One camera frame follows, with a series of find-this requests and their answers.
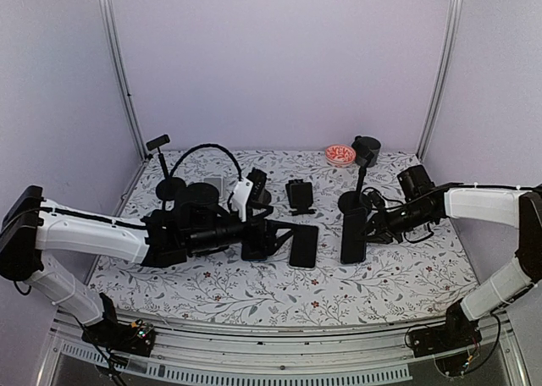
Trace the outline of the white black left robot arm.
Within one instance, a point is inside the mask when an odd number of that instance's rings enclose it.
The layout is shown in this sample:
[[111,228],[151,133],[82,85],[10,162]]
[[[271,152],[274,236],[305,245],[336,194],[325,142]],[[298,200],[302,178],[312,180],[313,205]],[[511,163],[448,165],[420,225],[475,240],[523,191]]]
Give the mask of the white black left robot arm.
[[55,306],[80,323],[82,339],[106,350],[149,356],[155,342],[150,323],[118,321],[113,301],[87,288],[53,256],[72,251],[110,256],[142,267],[166,268],[194,256],[241,245],[244,261],[263,261],[301,232],[297,224],[268,219],[274,209],[260,201],[266,175],[253,169],[240,179],[230,209],[209,183],[168,186],[171,209],[143,218],[114,218],[82,212],[47,200],[31,185],[4,217],[1,230],[1,275],[41,291]]

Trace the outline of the black tall phone stand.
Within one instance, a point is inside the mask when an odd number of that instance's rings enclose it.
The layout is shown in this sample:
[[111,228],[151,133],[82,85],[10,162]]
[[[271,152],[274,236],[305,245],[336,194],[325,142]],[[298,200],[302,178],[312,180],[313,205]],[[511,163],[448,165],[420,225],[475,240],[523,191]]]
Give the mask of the black tall phone stand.
[[362,193],[362,187],[368,171],[365,166],[358,166],[357,184],[355,190],[343,193],[338,201],[338,206],[343,214],[352,214],[359,210],[367,211],[370,208],[370,200]]

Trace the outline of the black round-base phone stand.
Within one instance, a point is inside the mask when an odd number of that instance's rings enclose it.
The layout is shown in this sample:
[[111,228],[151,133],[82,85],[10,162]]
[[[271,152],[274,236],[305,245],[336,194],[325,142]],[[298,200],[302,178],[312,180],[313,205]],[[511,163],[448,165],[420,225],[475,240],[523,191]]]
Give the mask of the black round-base phone stand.
[[182,178],[174,177],[168,169],[165,156],[161,151],[161,147],[168,143],[170,143],[170,139],[167,134],[160,135],[146,143],[149,152],[156,151],[158,153],[158,161],[163,172],[163,179],[156,187],[156,195],[161,201],[173,201],[176,193],[186,188],[185,181]]

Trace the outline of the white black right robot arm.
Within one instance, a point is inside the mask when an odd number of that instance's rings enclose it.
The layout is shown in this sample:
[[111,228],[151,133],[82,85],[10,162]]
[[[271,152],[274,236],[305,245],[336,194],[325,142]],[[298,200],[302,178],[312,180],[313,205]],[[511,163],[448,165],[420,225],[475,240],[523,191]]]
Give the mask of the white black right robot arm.
[[443,219],[471,219],[507,225],[517,230],[512,259],[469,294],[447,307],[445,321],[415,326],[406,333],[406,346],[416,357],[479,347],[478,322],[494,317],[536,287],[541,280],[541,188],[502,185],[436,185],[422,165],[397,176],[404,203],[386,207],[381,195],[371,195],[373,216],[356,232],[359,240],[375,244],[400,243],[406,233]]

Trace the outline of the black phone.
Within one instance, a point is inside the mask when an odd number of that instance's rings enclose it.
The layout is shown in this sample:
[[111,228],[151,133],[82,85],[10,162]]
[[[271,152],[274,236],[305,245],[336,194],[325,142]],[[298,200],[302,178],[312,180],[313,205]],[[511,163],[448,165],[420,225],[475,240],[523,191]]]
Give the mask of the black phone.
[[318,227],[300,225],[294,230],[289,265],[312,269],[316,266],[318,250]]
[[340,245],[340,262],[344,265],[364,262],[367,244],[364,239],[364,227],[367,211],[360,207],[343,216]]
[[263,262],[266,261],[268,255],[265,250],[259,247],[251,246],[248,243],[241,245],[241,259],[245,262]]

